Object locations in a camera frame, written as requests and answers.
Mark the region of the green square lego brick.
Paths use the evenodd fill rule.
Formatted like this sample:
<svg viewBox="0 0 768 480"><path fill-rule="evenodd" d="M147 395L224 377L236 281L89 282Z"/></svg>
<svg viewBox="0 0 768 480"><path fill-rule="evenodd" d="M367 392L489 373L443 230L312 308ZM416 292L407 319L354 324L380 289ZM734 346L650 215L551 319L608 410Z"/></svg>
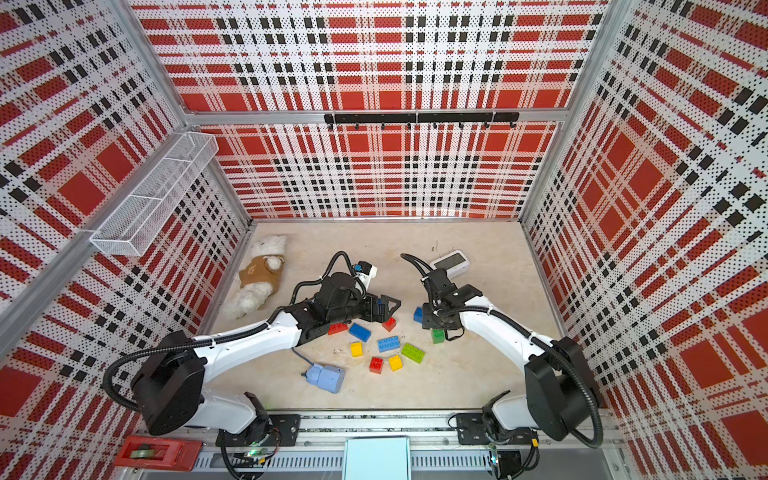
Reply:
<svg viewBox="0 0 768 480"><path fill-rule="evenodd" d="M432 329L431 338L434 344L444 343L446 341L445 331L440 329Z"/></svg>

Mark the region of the light blue long lego brick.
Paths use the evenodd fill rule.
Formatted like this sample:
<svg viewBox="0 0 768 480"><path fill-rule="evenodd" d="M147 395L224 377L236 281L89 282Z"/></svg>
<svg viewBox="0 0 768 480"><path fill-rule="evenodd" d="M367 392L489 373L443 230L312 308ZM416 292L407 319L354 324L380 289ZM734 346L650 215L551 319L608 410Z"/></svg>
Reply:
<svg viewBox="0 0 768 480"><path fill-rule="evenodd" d="M380 353L399 349L401 347L400 338L398 336L390 336L379 339L377 341L377 347Z"/></svg>

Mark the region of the lime green long lego brick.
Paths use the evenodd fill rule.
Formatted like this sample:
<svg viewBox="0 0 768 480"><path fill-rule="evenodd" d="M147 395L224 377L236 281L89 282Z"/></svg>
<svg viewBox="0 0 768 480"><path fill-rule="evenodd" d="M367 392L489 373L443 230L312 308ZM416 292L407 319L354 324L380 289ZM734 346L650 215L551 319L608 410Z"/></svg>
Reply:
<svg viewBox="0 0 768 480"><path fill-rule="evenodd" d="M415 362L417 364L421 364L423 362L424 358L425 358L425 352L422 349L420 349L420 348L418 348L418 347L416 347L416 346L414 346L414 345L412 345L410 343L406 343L406 344L404 344L402 346L401 354L405 358L407 358L407 359L409 359L409 360L411 360L411 361L413 361L413 362Z"/></svg>

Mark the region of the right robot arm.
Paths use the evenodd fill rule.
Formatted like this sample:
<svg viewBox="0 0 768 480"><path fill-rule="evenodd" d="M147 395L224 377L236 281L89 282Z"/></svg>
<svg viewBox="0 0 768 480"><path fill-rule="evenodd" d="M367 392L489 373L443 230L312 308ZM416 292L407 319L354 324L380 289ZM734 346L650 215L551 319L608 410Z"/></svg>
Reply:
<svg viewBox="0 0 768 480"><path fill-rule="evenodd" d="M502 312L472 285L456 286L443 268L402 253L420 273L427 293L424 327L472 332L495 347L522 373L525 394L503 392L482 408L482 423L492 443L511 444L524 429L552 440L568 436L597 449L604 442L604 405L582 347L565 336L541 335Z"/></svg>

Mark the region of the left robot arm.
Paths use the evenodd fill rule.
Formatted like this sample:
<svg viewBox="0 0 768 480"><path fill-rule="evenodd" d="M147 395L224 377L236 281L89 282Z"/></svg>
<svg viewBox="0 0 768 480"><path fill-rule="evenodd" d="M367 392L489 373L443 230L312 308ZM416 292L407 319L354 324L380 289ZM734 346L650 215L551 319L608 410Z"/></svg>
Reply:
<svg viewBox="0 0 768 480"><path fill-rule="evenodd" d="M213 429L219 433L219 445L233 447L277 435L278 428L254 394L223 396L207 385L244 363L326 336L334 325L355 320L383 324L394 315L400 300L368 290L377 273L372 264L352 263L344 251L332 258L343 259L345 270L329 265L318 279L294 288L313 287L313 296L300 300L293 295L267 319L226 332L196 337L172 332L157 347L109 365L102 380L104 392L140 413L152 436L180 428Z"/></svg>

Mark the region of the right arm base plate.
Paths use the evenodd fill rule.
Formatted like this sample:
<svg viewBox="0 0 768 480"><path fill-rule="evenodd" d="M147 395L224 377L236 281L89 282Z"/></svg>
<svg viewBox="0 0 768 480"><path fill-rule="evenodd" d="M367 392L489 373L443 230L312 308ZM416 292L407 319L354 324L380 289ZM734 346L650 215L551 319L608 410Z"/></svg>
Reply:
<svg viewBox="0 0 768 480"><path fill-rule="evenodd" d="M489 413L457 413L450 421L455 422L454 429L460 445L530 445L538 440L533 429L506 430Z"/></svg>

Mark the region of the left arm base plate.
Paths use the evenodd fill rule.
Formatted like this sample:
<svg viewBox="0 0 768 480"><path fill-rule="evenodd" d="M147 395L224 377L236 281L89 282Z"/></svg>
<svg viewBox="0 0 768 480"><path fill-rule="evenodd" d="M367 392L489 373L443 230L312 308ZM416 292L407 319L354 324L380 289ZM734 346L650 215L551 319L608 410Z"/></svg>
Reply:
<svg viewBox="0 0 768 480"><path fill-rule="evenodd" d="M299 433L301 416L297 414L270 415L257 418L239 434L220 430L216 446L225 448L246 446L293 447Z"/></svg>

